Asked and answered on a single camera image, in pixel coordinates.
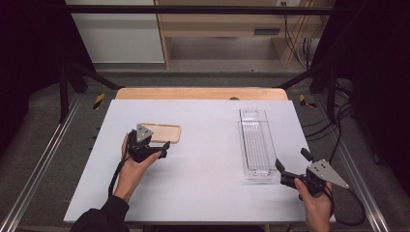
white cabinet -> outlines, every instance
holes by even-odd
[[[154,5],[152,0],[66,0],[68,5]],[[93,63],[163,63],[155,14],[73,14]]]

aluminum rail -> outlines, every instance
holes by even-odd
[[[317,95],[315,95],[314,98],[315,101],[318,102],[318,106],[323,116],[327,119],[328,123],[330,123],[330,120],[327,118],[327,112],[324,106],[325,103],[323,101],[323,98]],[[338,130],[332,132],[331,135],[332,139],[336,144],[338,138]],[[341,161],[343,162],[343,166],[346,169],[347,175],[349,176],[349,179],[352,182],[352,186],[355,189],[359,198],[362,200],[363,204],[365,205],[367,219],[373,227],[373,230],[377,232],[389,232],[390,229],[382,213],[380,212],[379,207],[377,206],[377,203],[374,200],[373,195],[371,194],[364,177],[362,176],[358,167],[356,166],[355,162],[350,156],[350,153],[343,142],[343,138],[341,138],[339,141],[338,151],[341,157]]]
[[[21,191],[20,196],[16,200],[12,209],[3,219],[0,225],[1,232],[13,232],[17,229],[18,223],[20,222],[28,204],[36,192],[37,187],[42,181],[43,175],[46,172],[48,165],[50,164],[54,154],[63,139],[64,134],[69,127],[70,122],[78,108],[78,105],[82,99],[82,94],[74,94],[73,100],[70,105],[69,115],[66,120],[57,126],[54,134],[52,135],[48,145],[46,146],[39,162],[34,168],[30,178],[28,179],[24,189]]]

metal rod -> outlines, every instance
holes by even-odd
[[[42,10],[72,14],[346,15],[354,9],[333,7],[44,5]]]

plastic tray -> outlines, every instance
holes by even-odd
[[[269,123],[264,109],[240,109],[239,131],[245,177],[269,181],[277,172],[277,158]]]

person's right hand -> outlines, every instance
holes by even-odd
[[[305,184],[295,178],[296,189],[301,194],[305,204],[306,224],[309,232],[328,232],[331,230],[329,222],[332,203],[323,192],[312,196]]]

